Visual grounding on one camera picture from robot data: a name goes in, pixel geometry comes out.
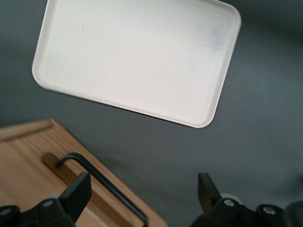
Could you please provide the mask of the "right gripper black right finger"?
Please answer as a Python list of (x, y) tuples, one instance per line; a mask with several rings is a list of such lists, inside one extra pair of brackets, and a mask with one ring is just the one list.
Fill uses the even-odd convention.
[(224, 198), (208, 173), (198, 174), (198, 200), (203, 210), (192, 227), (285, 227), (284, 210), (261, 204), (250, 210), (235, 199)]

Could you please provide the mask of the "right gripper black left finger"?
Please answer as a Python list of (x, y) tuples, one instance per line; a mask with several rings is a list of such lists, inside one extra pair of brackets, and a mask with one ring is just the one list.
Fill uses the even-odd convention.
[(81, 173), (57, 198), (47, 198), (21, 212), (16, 205), (0, 208), (2, 227), (74, 227), (91, 198), (91, 177)]

